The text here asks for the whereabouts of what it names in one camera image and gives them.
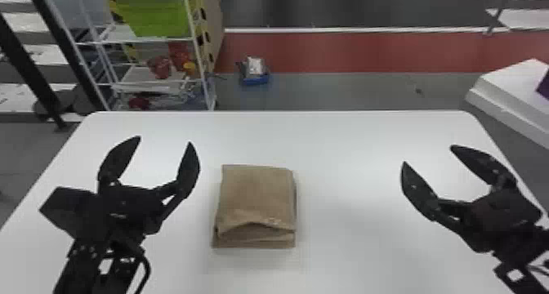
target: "brown towel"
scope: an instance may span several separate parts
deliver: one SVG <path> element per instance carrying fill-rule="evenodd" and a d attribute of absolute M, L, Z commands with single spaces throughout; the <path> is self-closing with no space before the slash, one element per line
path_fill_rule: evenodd
<path fill-rule="evenodd" d="M 296 189 L 285 168 L 223 165 L 212 246 L 290 248 L 296 244 Z"/>

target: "gray floor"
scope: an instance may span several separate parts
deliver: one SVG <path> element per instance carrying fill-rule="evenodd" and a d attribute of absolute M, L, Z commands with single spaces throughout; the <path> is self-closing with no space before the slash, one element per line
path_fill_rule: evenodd
<path fill-rule="evenodd" d="M 276 74 L 270 84 L 242 88 L 234 75 L 217 81 L 219 109 L 464 109 L 474 114 L 542 205 L 549 207 L 549 150 L 463 101 L 476 73 Z M 71 131 L 48 123 L 0 123 L 0 225 L 47 167 Z"/>

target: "shelf rack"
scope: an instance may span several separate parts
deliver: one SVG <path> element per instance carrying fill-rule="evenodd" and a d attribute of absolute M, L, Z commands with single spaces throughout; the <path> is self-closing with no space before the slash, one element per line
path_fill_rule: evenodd
<path fill-rule="evenodd" d="M 182 91 L 191 83 L 201 86 L 203 109 L 215 108 L 216 92 L 210 77 L 212 56 L 204 46 L 206 20 L 200 0 L 182 0 L 189 28 L 182 31 L 188 35 L 177 37 L 136 35 L 130 24 L 114 17 L 109 0 L 46 1 L 60 26 L 69 34 L 80 65 L 86 70 L 101 100 L 107 104 L 107 110 L 123 109 L 119 107 L 121 95 L 134 94 L 139 90 L 174 96 L 179 93 L 186 98 L 186 93 Z M 171 65 L 169 77 L 159 79 L 154 75 L 146 64 L 147 60 L 155 56 L 169 58 L 168 43 L 185 46 L 196 67 L 194 73 L 177 71 Z M 93 67 L 84 58 L 84 50 L 88 53 L 92 50 L 97 55 Z"/>

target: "floor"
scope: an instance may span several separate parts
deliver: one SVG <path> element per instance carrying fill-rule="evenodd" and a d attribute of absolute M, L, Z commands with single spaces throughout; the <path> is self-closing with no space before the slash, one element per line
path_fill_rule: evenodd
<path fill-rule="evenodd" d="M 511 0 L 498 33 L 487 38 L 481 32 L 500 1 L 224 0 L 219 108 L 463 109 L 480 120 L 549 208 L 549 150 L 463 101 L 482 73 L 534 57 L 549 61 L 549 0 Z M 0 0 L 0 12 L 51 87 L 74 88 L 75 77 L 32 3 Z M 320 33 L 341 27 L 353 33 Z M 245 55 L 266 59 L 274 72 L 270 84 L 239 85 L 234 62 Z M 74 130 L 29 123 L 34 100 L 0 60 L 0 225 Z"/>

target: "cable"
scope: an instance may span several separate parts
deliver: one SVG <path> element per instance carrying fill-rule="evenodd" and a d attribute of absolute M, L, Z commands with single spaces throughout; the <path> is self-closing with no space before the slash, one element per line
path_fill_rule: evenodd
<path fill-rule="evenodd" d="M 530 271 L 533 271 L 533 272 L 536 272 L 536 273 L 540 273 L 542 275 L 544 275 L 545 277 L 549 277 L 549 272 L 547 272 L 544 268 L 542 268 L 541 266 L 536 266 L 536 265 L 528 265 L 526 267 L 528 270 Z"/>
<path fill-rule="evenodd" d="M 136 293 L 135 293 L 135 294 L 140 294 L 141 291 L 143 291 L 143 287 L 145 287 L 145 284 L 147 283 L 147 280 L 149 280 L 149 277 L 150 277 L 150 263 L 149 263 L 149 260 L 145 258 L 145 256 L 136 255 L 136 258 L 138 258 L 143 263 L 143 266 L 145 267 L 145 276 L 143 276 L 143 278 L 141 279 L 141 282 L 139 283 L 139 286 L 137 287 Z"/>

